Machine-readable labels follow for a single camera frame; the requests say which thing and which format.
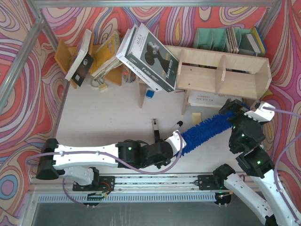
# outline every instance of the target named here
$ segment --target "black bracket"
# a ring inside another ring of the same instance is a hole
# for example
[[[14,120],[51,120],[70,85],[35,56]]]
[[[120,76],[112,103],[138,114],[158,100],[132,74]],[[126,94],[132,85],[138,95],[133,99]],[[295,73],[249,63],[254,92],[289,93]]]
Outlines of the black bracket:
[[[274,169],[274,163],[268,153],[260,146],[254,148],[251,152],[240,154],[236,160],[241,169],[248,176],[264,178],[264,174]]]
[[[229,192],[215,193],[215,204],[225,205],[229,204],[232,200],[232,195]]]
[[[97,169],[94,169],[94,180],[91,185],[82,186],[78,183],[73,183],[72,190],[74,192],[98,192],[98,191],[108,191],[108,184],[111,188],[111,191],[114,191],[115,187],[115,177],[114,176],[100,176]]]
[[[213,175],[198,175],[198,179],[194,182],[201,191],[210,190],[226,190],[224,186],[218,187],[216,179]]]

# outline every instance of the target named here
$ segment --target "book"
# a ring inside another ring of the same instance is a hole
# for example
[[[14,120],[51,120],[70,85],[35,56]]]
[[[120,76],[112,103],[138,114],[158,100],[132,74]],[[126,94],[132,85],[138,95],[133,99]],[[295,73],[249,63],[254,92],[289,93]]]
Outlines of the book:
[[[225,45],[226,52],[233,53],[233,47],[232,47],[232,43],[230,40],[230,34],[229,34],[228,30],[226,30],[226,35],[227,35],[227,40],[226,40],[226,45]]]
[[[230,45],[231,45],[232,53],[235,53],[235,45],[234,45],[234,42],[233,42],[233,37],[232,37],[232,32],[231,32],[230,27],[227,28],[227,37],[229,37],[229,42],[230,42]]]
[[[234,53],[238,53],[238,44],[237,44],[237,40],[236,40],[236,35],[235,35],[235,31],[234,31],[234,27],[231,26],[230,27],[230,31],[231,31],[231,34],[232,34],[232,38],[233,38],[233,43],[234,43]]]
[[[249,51],[253,51],[256,54],[260,54],[260,47],[255,39],[255,37],[253,36],[253,34],[244,34],[241,37],[241,42],[239,45],[240,49],[244,49],[244,50],[249,50]]]
[[[162,89],[174,91],[179,60],[144,24],[135,31],[126,58]]]
[[[198,91],[190,91],[188,96],[188,103],[191,106],[201,106],[201,107],[216,107],[221,108],[226,103],[227,99],[231,98],[231,100],[240,100],[243,102],[244,100],[239,97],[233,97],[222,94],[215,93],[206,93],[206,92],[198,92]]]
[[[91,75],[93,77],[103,78],[110,70],[121,65],[121,62],[116,58],[119,47],[119,33],[114,31],[93,55],[95,59],[91,69]]]
[[[135,31],[137,29],[137,25],[134,25],[132,29],[128,29],[122,43],[117,51],[116,57],[123,62],[128,68],[130,68],[138,77],[142,79],[149,87],[151,87],[154,91],[161,91],[162,88],[155,83],[152,79],[150,79],[147,75],[145,75],[139,68],[137,68],[132,62],[130,62],[126,55],[130,49],[130,43],[134,38]]]
[[[76,50],[71,56],[71,66],[65,76],[65,79],[72,79],[79,86],[81,86],[94,61],[88,53],[91,35],[92,32],[86,29],[83,37],[77,44]]]

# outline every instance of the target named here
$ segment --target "cable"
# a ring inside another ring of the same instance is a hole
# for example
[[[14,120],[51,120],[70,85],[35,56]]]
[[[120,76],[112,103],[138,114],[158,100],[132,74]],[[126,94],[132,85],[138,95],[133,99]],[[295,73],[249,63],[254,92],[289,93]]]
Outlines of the cable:
[[[67,190],[65,188],[65,178],[63,178],[63,191],[65,193],[65,195],[74,203],[77,203],[79,205],[82,205],[82,206],[86,206],[85,204],[83,204],[82,202],[78,202],[76,201],[75,199],[73,199],[68,193],[67,193]]]
[[[100,184],[105,184],[108,186],[108,192],[112,191],[110,185],[107,182],[101,181]]]
[[[120,162],[121,164],[125,165],[126,167],[128,167],[129,169],[132,169],[138,173],[143,173],[143,174],[149,174],[149,175],[157,175],[157,174],[161,174],[161,173],[165,173],[167,171],[169,171],[172,167],[174,167],[174,165],[179,161],[180,157],[181,157],[181,154],[182,154],[182,151],[183,151],[183,138],[180,134],[179,131],[176,131],[176,133],[179,135],[180,137],[180,151],[175,159],[175,161],[169,166],[167,167],[166,169],[164,170],[161,170],[159,172],[147,172],[147,171],[144,171],[144,170],[140,170],[140,169],[137,169],[133,166],[131,166],[130,164],[126,163],[125,161],[121,160],[120,158],[112,155],[112,154],[109,154],[109,153],[105,153],[105,152],[99,152],[99,151],[78,151],[78,152],[64,152],[63,154],[101,154],[101,155],[106,155],[106,156],[109,156],[113,159],[115,159],[116,161]],[[61,154],[59,152],[49,152],[49,153],[42,153],[42,154],[36,154],[36,155],[33,155],[33,156],[29,156],[26,158],[25,162],[26,164],[30,165],[30,166],[38,166],[37,164],[32,164],[30,163],[29,161],[37,158],[37,157],[42,157],[42,156],[48,156],[48,155],[56,155],[56,154]]]
[[[245,179],[246,179],[246,177],[245,177],[244,174],[240,174],[239,177],[240,177],[240,178],[242,177],[242,178],[243,178],[243,181],[245,181]]]
[[[296,116],[298,118],[301,118],[301,115],[296,114],[294,112],[289,112],[289,111],[284,111],[284,110],[279,110],[279,109],[274,109],[274,108],[270,108],[270,107],[263,107],[263,109],[269,110],[269,111],[274,111],[274,112],[279,112],[279,113],[284,113],[284,114],[290,114],[293,116]],[[288,206],[288,209],[291,211],[293,217],[295,218],[296,222],[299,221],[295,211],[293,210],[293,208],[291,207],[290,203],[288,202],[287,198],[285,197],[285,195],[283,194],[283,192],[281,192],[281,188],[280,185],[278,183],[278,178],[277,178],[277,170],[278,170],[278,165],[280,162],[280,159],[282,157],[282,155],[288,150],[288,148],[299,138],[301,137],[301,132],[282,150],[282,152],[280,153],[280,155],[278,156],[276,163],[275,163],[275,169],[274,169],[274,180],[275,180],[275,185],[277,187],[277,190],[280,192],[280,195],[282,196],[284,202],[286,203],[286,205]]]

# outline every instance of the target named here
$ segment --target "small blue cube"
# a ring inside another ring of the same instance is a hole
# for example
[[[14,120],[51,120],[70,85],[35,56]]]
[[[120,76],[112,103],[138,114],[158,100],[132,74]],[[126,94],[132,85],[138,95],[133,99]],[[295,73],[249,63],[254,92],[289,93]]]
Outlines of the small blue cube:
[[[153,90],[147,90],[146,92],[146,97],[147,98],[152,98],[154,96],[155,92]]]

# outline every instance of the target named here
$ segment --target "metal bar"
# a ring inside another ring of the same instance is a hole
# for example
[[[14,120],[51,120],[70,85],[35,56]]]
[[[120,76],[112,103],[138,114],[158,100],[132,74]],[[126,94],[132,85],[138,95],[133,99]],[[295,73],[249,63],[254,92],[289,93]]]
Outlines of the metal bar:
[[[266,36],[265,31],[269,26],[271,26],[274,21],[275,17],[278,16],[279,8],[281,7],[282,0],[275,0],[273,6],[268,10],[266,15],[264,16],[263,20],[258,26],[258,30],[262,35],[262,38],[264,39]]]
[[[15,60],[13,61],[8,73],[6,74],[2,85],[0,86],[0,114],[8,101],[9,95],[15,87],[16,81],[19,78],[24,65],[28,59],[30,52],[39,34],[44,26],[43,20],[38,18],[34,22],[32,28],[29,30]]]
[[[63,108],[65,106],[65,101],[66,101],[66,98],[67,98],[69,87],[70,87],[70,82],[66,81],[66,85],[64,87],[62,102],[61,102],[60,107],[58,109],[57,118],[56,118],[56,121],[55,121],[54,126],[52,128],[52,133],[50,135],[51,138],[56,137],[57,129],[58,129],[58,126],[59,126],[59,123],[60,123],[60,120],[61,120],[61,117],[62,117],[62,114],[63,114]]]
[[[271,7],[274,0],[35,0],[38,8],[52,7]]]
[[[34,0],[27,0],[28,6],[31,8],[34,16],[37,18],[41,18],[44,21],[44,27],[43,27],[43,32],[48,38],[52,48],[56,51],[57,45],[58,45],[58,40],[56,38],[55,33],[53,32],[52,28],[50,27],[47,19],[44,17],[40,9],[37,7],[36,3]]]
[[[41,12],[40,12],[39,8],[37,7],[36,3],[34,2],[34,0],[26,0],[26,2],[28,4],[29,8],[32,10],[34,17],[36,19],[40,18]]]
[[[31,194],[31,198],[29,199],[29,203],[26,205],[26,209],[24,211],[24,215],[21,218],[20,226],[31,226],[33,222],[33,218],[37,209],[37,205],[39,203],[40,194],[34,193]]]

